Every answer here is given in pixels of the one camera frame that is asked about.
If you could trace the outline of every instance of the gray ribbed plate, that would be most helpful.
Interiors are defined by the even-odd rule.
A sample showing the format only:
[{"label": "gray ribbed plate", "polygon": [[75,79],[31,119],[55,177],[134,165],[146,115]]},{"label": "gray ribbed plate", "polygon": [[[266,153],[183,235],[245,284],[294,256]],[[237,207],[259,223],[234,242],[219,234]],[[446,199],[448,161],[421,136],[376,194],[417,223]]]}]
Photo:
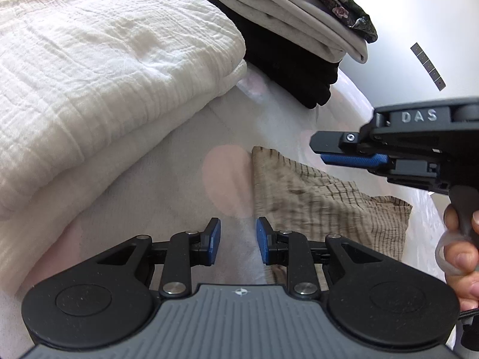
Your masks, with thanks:
[{"label": "gray ribbed plate", "polygon": [[445,346],[407,354],[360,345],[336,329],[315,302],[289,297],[281,286],[202,285],[187,299],[165,302],[152,322],[128,340],[90,352],[36,346],[25,359],[162,358],[456,358]]}]

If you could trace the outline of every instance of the white crosshair logo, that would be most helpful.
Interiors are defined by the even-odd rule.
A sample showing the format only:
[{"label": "white crosshair logo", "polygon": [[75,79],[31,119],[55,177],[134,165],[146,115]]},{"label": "white crosshair logo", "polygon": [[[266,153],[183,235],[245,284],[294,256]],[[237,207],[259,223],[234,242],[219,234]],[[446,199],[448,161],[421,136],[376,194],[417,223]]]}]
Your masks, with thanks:
[{"label": "white crosshair logo", "polygon": [[233,293],[238,294],[238,296],[242,297],[242,296],[248,294],[249,291],[247,291],[246,289],[241,287],[240,289],[236,289]]}]

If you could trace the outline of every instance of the human hand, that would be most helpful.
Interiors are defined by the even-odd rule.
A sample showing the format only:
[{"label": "human hand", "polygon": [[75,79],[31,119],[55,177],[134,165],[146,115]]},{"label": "human hand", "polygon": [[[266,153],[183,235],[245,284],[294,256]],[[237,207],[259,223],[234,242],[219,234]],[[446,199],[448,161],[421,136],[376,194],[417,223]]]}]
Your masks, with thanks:
[{"label": "human hand", "polygon": [[[458,231],[459,218],[449,205],[444,212],[444,223],[449,231]],[[479,234],[479,211],[472,216],[472,227]],[[459,297],[461,310],[475,309],[479,305],[479,271],[475,268],[479,260],[478,249],[469,242],[453,242],[444,247],[444,258],[461,270],[464,275],[446,275],[446,282]]]}]

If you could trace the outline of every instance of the brown checkered cloth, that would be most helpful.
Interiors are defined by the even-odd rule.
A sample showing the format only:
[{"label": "brown checkered cloth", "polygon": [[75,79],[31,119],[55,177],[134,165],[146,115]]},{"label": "brown checkered cloth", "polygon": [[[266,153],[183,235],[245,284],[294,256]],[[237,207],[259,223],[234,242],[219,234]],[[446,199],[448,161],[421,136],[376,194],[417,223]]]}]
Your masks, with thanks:
[{"label": "brown checkered cloth", "polygon": [[[370,197],[354,182],[344,182],[282,156],[273,149],[253,148],[254,215],[265,216],[275,231],[301,232],[324,241],[340,234],[400,260],[413,208],[391,196]],[[320,284],[326,281],[317,266]],[[285,283],[280,267],[267,267],[268,283]]]}]

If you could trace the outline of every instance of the bed sheet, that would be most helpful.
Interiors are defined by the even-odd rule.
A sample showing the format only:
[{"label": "bed sheet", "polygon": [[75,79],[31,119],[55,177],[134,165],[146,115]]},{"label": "bed sheet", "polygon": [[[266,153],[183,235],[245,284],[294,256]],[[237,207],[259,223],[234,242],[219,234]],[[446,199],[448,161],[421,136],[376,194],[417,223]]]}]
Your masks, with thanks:
[{"label": "bed sheet", "polygon": [[[194,267],[193,287],[199,282],[265,283],[253,217],[255,145],[353,180],[371,196],[408,201],[413,211],[403,261],[444,279],[434,260],[444,226],[427,192],[390,185],[365,170],[326,166],[309,148],[316,130],[358,130],[371,115],[367,99],[341,71],[330,101],[309,110],[248,66],[236,87],[171,132],[65,229],[32,270],[19,297],[40,279],[130,237],[149,234],[154,241],[165,241],[176,232],[202,230],[211,217],[222,222],[216,264]],[[152,287],[157,287],[160,271],[158,267]],[[17,358],[31,345],[19,299],[0,294],[0,356]]]}]

